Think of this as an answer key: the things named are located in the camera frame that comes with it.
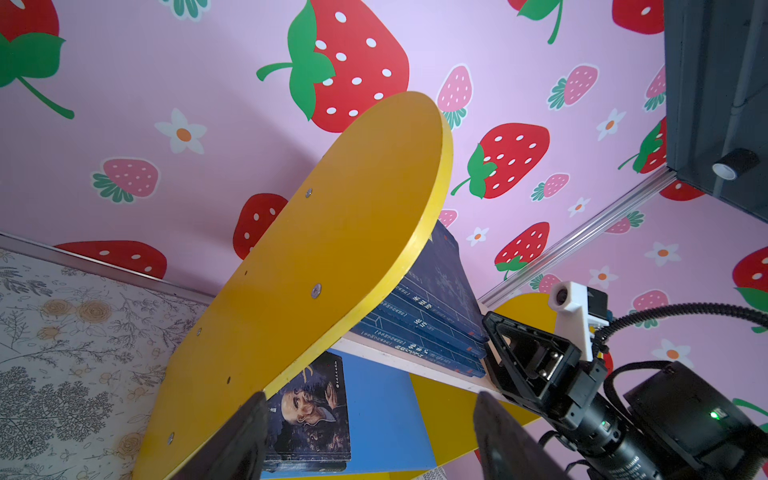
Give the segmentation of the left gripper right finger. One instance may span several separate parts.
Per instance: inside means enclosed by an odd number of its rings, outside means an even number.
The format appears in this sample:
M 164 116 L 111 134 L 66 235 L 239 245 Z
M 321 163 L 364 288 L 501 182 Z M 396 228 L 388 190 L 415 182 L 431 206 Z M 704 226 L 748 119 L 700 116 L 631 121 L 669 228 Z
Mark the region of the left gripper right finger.
M 568 480 L 569 476 L 488 392 L 481 392 L 473 424 L 485 480 Z

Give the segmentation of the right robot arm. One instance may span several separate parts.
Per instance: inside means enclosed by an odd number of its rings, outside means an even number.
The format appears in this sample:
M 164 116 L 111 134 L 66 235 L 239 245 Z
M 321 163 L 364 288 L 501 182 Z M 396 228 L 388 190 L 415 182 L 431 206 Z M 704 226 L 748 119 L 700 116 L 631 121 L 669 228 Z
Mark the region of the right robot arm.
M 593 479 L 751 479 L 767 459 L 767 433 L 680 361 L 631 363 L 651 376 L 618 394 L 603 356 L 631 325 L 679 315 L 740 318 L 764 312 L 719 303 L 661 306 L 614 318 L 607 295 L 566 282 L 549 296 L 547 332 L 495 312 L 482 321 L 485 365 L 511 403 L 543 418 L 550 436 L 579 454 Z

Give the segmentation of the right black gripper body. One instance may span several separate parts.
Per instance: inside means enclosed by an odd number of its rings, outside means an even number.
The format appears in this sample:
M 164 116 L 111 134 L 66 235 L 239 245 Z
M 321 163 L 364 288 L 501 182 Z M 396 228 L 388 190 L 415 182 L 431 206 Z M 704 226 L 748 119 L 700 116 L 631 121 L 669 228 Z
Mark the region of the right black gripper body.
M 513 403 L 548 420 L 579 420 L 607 377 L 601 358 L 586 361 L 556 335 L 502 335 L 497 388 Z

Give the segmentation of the dark portrait cover book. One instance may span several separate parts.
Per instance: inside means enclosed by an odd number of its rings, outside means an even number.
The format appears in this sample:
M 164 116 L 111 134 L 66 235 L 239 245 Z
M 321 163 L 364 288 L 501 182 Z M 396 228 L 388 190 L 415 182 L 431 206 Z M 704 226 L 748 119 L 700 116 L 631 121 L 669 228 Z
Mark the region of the dark portrait cover book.
M 267 400 L 263 470 L 339 473 L 352 459 L 342 358 L 324 352 Z

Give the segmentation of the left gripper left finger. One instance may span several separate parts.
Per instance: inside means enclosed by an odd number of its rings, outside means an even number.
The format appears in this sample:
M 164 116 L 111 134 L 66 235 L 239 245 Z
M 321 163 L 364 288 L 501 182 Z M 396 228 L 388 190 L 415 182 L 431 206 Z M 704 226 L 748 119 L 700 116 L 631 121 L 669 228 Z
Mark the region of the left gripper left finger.
M 267 451 L 269 408 L 255 393 L 173 480 L 259 480 Z

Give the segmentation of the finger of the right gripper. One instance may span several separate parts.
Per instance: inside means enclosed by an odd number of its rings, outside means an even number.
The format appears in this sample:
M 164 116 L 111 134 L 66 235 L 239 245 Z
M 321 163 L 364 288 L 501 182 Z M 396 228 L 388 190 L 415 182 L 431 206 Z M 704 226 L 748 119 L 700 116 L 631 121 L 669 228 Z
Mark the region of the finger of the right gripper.
M 482 325 L 490 340 L 489 373 L 504 395 L 552 396 L 576 376 L 581 351 L 570 341 L 495 312 Z

